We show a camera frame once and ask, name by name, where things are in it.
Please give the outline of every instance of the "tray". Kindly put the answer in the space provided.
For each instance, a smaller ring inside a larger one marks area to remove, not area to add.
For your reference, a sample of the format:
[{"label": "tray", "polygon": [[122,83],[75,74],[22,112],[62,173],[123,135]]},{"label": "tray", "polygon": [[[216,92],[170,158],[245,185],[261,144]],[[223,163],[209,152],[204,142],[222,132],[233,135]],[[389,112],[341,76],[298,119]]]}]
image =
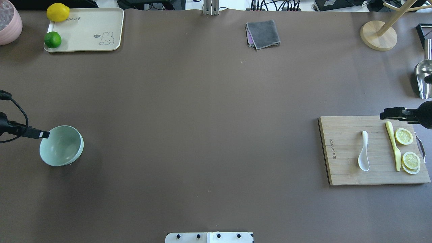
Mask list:
[{"label": "tray", "polygon": [[70,9],[62,22],[51,21],[48,32],[56,31],[62,42],[48,52],[112,51],[120,46],[124,12],[121,8]]},{"label": "tray", "polygon": [[[330,185],[377,185],[431,182],[422,155],[414,142],[397,143],[402,155],[411,151],[421,160],[418,174],[410,175],[402,168],[396,171],[393,148],[385,127],[386,120],[377,116],[321,116],[319,125]],[[414,136],[413,125],[391,120],[394,130],[405,128]],[[362,171],[358,157],[362,150],[361,130],[368,132],[370,169]]]}]

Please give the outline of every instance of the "mint green bowl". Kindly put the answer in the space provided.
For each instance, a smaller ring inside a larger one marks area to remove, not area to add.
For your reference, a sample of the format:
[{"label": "mint green bowl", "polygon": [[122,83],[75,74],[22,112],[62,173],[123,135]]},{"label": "mint green bowl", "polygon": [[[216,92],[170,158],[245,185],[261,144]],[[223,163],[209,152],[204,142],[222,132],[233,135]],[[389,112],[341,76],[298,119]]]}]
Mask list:
[{"label": "mint green bowl", "polygon": [[58,126],[50,130],[39,147],[42,160],[51,166],[63,166],[77,160],[83,152],[84,140],[71,126]]}]

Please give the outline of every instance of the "gray cloth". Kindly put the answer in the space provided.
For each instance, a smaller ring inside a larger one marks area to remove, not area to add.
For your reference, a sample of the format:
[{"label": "gray cloth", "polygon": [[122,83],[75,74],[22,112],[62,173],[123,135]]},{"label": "gray cloth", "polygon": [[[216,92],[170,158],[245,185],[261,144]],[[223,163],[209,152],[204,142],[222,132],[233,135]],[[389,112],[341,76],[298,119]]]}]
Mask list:
[{"label": "gray cloth", "polygon": [[255,47],[257,50],[280,44],[274,20],[248,22],[246,23],[246,34],[250,35],[248,36],[249,46]]}]

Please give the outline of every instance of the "white spoon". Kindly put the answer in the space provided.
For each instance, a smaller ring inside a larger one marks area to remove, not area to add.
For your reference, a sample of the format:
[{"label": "white spoon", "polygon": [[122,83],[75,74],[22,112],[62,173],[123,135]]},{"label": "white spoon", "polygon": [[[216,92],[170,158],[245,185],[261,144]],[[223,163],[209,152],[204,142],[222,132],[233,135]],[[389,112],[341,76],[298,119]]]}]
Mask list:
[{"label": "white spoon", "polygon": [[368,132],[362,131],[363,135],[363,148],[359,155],[359,166],[360,169],[364,171],[369,170],[369,160],[368,160]]}]

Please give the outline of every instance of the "wooden stand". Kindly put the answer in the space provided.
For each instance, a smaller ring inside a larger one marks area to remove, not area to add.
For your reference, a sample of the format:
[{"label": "wooden stand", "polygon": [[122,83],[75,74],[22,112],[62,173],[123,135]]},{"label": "wooden stand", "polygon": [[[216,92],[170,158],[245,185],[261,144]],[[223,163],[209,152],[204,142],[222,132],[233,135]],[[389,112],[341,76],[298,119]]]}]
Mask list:
[{"label": "wooden stand", "polygon": [[407,11],[415,11],[419,8],[410,7],[416,2],[416,0],[407,0],[402,7],[396,8],[390,4],[384,4],[385,6],[397,11],[391,20],[387,23],[382,21],[373,20],[369,21],[362,26],[360,29],[360,37],[363,42],[370,48],[377,51],[388,51],[392,49],[397,42],[396,31],[391,27],[396,21]]}]

